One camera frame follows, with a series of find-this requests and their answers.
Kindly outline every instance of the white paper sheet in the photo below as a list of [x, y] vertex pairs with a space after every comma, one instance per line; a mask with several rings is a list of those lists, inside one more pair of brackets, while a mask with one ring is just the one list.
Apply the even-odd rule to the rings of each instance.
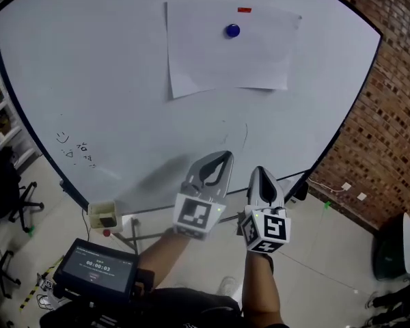
[[[251, 8], [251, 12], [239, 12], [238, 8]], [[169, 1], [173, 97], [229, 87], [287, 90], [300, 21], [292, 12], [237, 1]], [[241, 31], [229, 38], [226, 27], [233, 23]]]

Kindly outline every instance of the power outlet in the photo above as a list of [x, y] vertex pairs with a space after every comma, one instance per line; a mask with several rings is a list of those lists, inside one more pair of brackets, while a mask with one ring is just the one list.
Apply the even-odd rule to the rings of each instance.
[[345, 191], [348, 191], [351, 187], [352, 186], [349, 183], [345, 182], [342, 186], [342, 189], [344, 189]]
[[357, 197], [357, 199], [359, 199], [359, 200], [364, 200], [365, 198], [367, 197], [367, 195], [366, 194], [364, 194], [364, 193], [360, 193], [359, 195], [358, 195], [358, 197]]

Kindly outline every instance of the forearm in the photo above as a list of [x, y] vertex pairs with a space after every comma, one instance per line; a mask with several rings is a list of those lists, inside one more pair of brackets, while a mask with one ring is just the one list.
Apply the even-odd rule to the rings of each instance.
[[243, 310], [246, 314], [279, 315], [279, 295], [269, 261], [260, 254], [248, 251], [243, 282]]
[[170, 228], [155, 244], [140, 255], [138, 267], [155, 274], [154, 288], [169, 274], [189, 241], [190, 238], [175, 234]]

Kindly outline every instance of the brick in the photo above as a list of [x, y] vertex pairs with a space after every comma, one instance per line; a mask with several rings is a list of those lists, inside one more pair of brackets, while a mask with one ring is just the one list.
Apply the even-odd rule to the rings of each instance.
[[410, 214], [410, 0], [353, 1], [384, 39], [344, 130], [312, 177], [367, 192], [364, 203], [350, 193], [333, 198], [381, 226]]

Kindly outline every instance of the display screen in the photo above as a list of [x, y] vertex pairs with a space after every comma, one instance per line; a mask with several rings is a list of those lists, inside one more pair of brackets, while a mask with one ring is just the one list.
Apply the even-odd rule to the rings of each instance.
[[62, 271], [90, 283], [124, 292], [133, 263], [76, 247]]

